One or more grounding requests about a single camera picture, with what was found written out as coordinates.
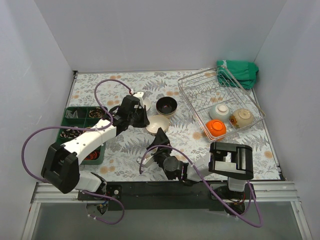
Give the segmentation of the white blue striped bowl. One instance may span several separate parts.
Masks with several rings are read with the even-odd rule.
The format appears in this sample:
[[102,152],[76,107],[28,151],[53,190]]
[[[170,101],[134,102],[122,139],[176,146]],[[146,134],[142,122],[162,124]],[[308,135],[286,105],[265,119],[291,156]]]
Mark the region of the white blue striped bowl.
[[148,120],[149,125],[147,125],[145,128],[152,135],[156,135],[159,128],[166,133],[170,127],[169,119],[162,115],[150,116]]

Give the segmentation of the plain white bowl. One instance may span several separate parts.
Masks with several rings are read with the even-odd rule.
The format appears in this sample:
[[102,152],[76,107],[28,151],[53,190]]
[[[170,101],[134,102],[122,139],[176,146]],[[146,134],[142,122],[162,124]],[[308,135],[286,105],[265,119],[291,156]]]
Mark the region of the plain white bowl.
[[143,107],[146,109],[146,111],[148,111],[151,107],[151,101],[147,97],[143,100]]

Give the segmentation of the beige gold dotted bowl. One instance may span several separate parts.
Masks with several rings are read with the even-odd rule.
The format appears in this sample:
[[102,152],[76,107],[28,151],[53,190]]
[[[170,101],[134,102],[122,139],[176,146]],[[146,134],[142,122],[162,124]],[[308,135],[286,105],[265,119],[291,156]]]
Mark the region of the beige gold dotted bowl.
[[171,111],[176,111],[178,107],[177,101],[170,97],[170,96],[165,96],[160,98],[156,102],[156,110],[161,111],[163,113],[170,113]]

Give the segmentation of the orange plastic bowl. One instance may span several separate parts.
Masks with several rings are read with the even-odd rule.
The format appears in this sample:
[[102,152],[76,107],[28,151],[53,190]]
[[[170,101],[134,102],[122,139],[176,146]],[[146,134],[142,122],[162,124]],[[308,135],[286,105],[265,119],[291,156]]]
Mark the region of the orange plastic bowl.
[[222,141],[227,133],[226,125],[218,119],[212,119],[205,124],[208,133],[205,133],[210,141]]

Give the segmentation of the pale green checked bowl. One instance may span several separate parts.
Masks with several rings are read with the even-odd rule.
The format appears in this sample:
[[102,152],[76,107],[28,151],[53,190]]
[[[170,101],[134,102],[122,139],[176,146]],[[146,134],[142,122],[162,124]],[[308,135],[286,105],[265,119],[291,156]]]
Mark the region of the pale green checked bowl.
[[213,120],[220,120],[222,122],[227,122],[231,115],[229,107],[224,103],[218,103],[212,106],[209,110],[209,116]]

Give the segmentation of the beige bowl green leaf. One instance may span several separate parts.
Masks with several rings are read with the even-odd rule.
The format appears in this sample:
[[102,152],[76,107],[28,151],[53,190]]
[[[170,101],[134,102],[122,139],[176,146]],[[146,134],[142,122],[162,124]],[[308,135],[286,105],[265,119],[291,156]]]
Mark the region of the beige bowl green leaf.
[[163,112],[157,110],[157,113],[158,113],[159,115],[164,116],[164,117],[166,117],[167,119],[171,119],[171,118],[176,114],[176,112],[177,112],[177,111],[175,110],[175,111],[171,111],[171,112],[169,112],[169,113],[163,113]]

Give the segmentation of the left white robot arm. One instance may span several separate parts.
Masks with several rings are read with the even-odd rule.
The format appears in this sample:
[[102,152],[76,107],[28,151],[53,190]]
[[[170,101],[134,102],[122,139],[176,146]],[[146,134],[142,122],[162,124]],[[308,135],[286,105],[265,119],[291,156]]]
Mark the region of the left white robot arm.
[[106,196],[107,182],[93,172],[80,170],[82,161],[99,146],[126,131],[129,126],[149,125],[144,92],[127,95],[111,115],[105,115],[96,125],[63,144],[53,143],[47,151],[41,176],[62,193],[88,191],[95,200]]

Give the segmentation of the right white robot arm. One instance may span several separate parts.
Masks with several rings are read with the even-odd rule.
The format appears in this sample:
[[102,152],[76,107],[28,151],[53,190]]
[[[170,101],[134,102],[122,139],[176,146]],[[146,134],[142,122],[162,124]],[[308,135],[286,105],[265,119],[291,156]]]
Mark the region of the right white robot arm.
[[153,160],[164,172],[168,180],[179,180],[186,185],[194,185],[211,174],[227,177],[226,192],[237,199],[245,192],[247,181],[254,178],[253,149],[244,144],[212,142],[209,152],[194,164],[183,162],[171,155],[170,140],[159,128],[154,141],[146,150],[156,150],[147,159]]

